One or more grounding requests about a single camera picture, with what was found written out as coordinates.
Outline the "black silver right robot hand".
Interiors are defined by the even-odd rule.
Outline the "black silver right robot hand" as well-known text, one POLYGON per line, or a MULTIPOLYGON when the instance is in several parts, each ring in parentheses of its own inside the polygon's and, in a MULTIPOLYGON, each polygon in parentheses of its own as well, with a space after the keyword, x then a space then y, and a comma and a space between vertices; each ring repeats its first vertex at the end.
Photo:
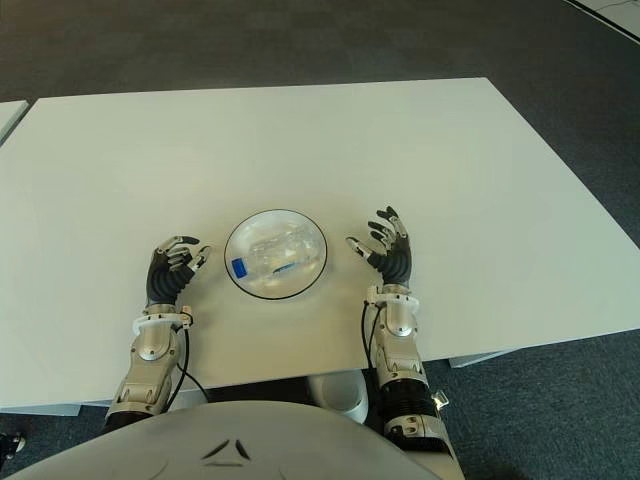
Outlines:
POLYGON ((409 234, 396 210, 387 206, 377 210, 376 215, 384 221, 368 221, 370 236, 383 248, 374 250, 356 237, 349 236, 349 247, 368 265, 376 270, 383 284, 409 287, 412 274, 412 251, 409 234))

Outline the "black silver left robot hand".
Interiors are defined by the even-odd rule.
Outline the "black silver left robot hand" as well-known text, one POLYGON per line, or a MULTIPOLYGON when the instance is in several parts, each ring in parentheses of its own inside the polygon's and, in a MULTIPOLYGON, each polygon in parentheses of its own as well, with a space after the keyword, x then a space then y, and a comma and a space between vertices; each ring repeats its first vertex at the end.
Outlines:
POLYGON ((176 235, 162 242, 152 253, 146 278, 146 307, 154 305, 176 305, 179 294, 191 282, 196 273, 207 262, 212 248, 201 247, 200 240, 185 235, 176 235))

